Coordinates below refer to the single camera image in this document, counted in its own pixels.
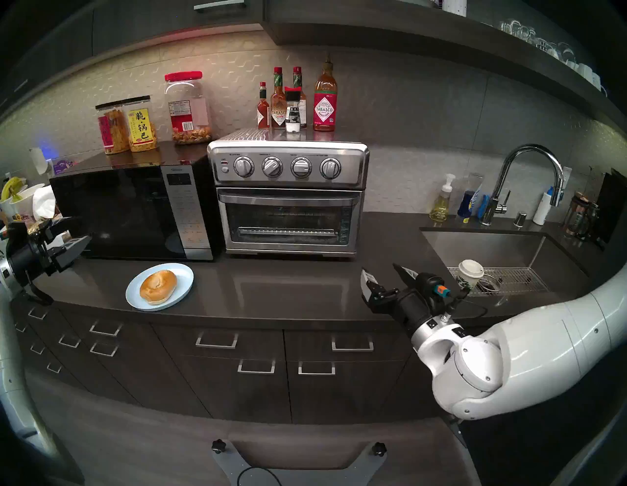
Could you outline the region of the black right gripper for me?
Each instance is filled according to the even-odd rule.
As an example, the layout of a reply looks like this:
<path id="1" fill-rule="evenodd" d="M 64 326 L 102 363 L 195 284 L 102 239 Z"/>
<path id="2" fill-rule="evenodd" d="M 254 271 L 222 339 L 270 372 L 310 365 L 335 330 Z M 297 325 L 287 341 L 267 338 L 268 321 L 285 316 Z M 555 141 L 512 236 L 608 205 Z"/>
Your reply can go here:
<path id="1" fill-rule="evenodd" d="M 387 314 L 413 338 L 416 331 L 445 310 L 448 288 L 440 276 L 419 273 L 393 265 L 405 289 L 386 289 L 365 268 L 361 269 L 362 299 L 374 314 Z"/>

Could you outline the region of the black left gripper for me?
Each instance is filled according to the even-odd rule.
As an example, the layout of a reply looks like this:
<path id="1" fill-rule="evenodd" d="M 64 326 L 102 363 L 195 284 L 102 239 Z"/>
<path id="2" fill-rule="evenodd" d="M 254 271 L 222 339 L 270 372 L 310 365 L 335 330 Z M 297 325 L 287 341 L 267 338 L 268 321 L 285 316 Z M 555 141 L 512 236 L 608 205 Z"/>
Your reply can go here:
<path id="1" fill-rule="evenodd" d="M 91 236 L 73 238 L 60 246 L 51 243 L 59 233 L 85 233 L 83 217 L 68 216 L 44 219 L 27 228 L 26 223 L 14 221 L 6 227 L 6 256 L 15 280 L 29 285 L 42 274 L 48 276 L 72 266 L 92 240 Z"/>

